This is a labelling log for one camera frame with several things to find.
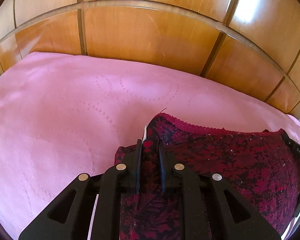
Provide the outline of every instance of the wall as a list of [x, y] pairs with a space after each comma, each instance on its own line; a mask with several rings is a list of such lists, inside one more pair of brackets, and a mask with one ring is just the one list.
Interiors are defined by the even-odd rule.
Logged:
[[174, 68], [300, 118], [297, 0], [5, 0], [0, 73], [33, 51]]

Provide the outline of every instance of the pink mattress cover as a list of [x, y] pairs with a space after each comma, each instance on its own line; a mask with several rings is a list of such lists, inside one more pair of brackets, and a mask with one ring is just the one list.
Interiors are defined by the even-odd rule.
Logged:
[[300, 122], [231, 88], [160, 66], [35, 52], [0, 77], [0, 222], [21, 231], [79, 173], [103, 173], [164, 112], [253, 132]]

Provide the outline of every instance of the round metal rivet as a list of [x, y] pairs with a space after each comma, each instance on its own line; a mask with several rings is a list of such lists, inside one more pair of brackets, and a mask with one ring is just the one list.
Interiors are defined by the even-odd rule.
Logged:
[[123, 171], [126, 169], [126, 165], [124, 165], [123, 163], [120, 163], [116, 166], [118, 171]]
[[184, 165], [181, 163], [178, 163], [178, 164], [174, 165], [174, 168], [178, 171], [182, 171], [184, 169]]
[[82, 173], [79, 175], [79, 180], [85, 181], [89, 178], [88, 174]]
[[212, 175], [212, 179], [219, 181], [222, 179], [222, 176], [220, 174], [215, 173]]

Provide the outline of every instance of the floral pattern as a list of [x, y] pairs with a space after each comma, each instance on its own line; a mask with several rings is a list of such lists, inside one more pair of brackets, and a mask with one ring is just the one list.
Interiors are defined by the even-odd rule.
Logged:
[[[140, 192], [122, 197], [120, 239], [180, 239], [178, 196], [161, 193], [159, 139], [180, 163], [198, 174], [222, 174], [282, 234], [293, 217], [300, 174], [300, 159], [283, 142], [284, 134], [282, 129], [233, 132], [156, 115], [142, 148]], [[135, 147], [119, 147], [115, 164]]]

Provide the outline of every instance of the black device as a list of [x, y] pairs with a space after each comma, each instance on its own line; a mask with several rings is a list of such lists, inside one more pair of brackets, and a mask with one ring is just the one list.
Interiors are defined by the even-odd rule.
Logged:
[[[300, 145], [282, 137], [300, 157]], [[175, 155], [157, 144], [162, 192], [180, 197], [180, 238], [208, 240], [208, 223], [215, 240], [280, 240], [278, 232], [220, 174], [196, 174], [178, 163]], [[20, 234], [19, 240], [87, 239], [93, 206], [91, 240], [118, 240], [121, 194], [135, 195], [140, 189], [142, 141], [135, 152], [104, 174], [75, 178]], [[295, 214], [300, 212], [300, 194]]]

